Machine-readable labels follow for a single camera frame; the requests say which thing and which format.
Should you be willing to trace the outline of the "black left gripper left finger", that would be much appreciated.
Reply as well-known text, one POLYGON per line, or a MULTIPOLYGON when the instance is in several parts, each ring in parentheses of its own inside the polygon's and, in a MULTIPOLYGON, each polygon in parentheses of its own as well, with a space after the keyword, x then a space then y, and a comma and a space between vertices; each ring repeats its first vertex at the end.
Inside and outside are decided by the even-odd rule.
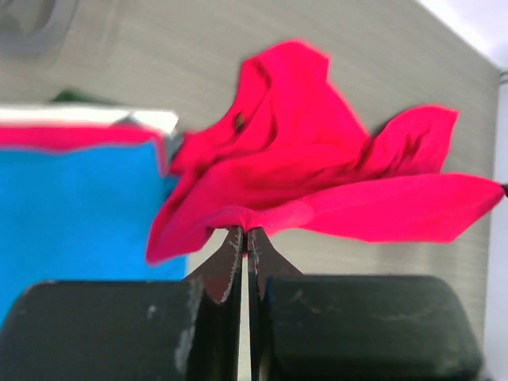
POLYGON ((184 280, 47 281, 1 329, 4 380, 235 380, 243 233, 184 280))

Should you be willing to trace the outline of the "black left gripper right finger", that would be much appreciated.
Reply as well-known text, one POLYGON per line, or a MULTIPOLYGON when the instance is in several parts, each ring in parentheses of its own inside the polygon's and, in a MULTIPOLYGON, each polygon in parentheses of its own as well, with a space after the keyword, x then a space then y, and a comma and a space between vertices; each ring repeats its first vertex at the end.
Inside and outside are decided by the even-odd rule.
POLYGON ((306 275, 248 233, 254 380, 479 380, 453 289, 430 275, 306 275))

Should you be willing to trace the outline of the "crimson pink t-shirt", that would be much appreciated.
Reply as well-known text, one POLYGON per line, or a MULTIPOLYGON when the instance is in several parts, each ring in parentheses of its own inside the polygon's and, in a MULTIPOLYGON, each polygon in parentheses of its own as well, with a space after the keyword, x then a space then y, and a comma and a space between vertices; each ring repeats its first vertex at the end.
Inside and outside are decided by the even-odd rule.
POLYGON ((229 112, 183 136, 148 263, 196 252, 234 226, 449 243, 503 199, 501 183, 443 172, 455 110, 417 106, 371 135, 328 74, 327 56, 296 40, 243 63, 229 112))

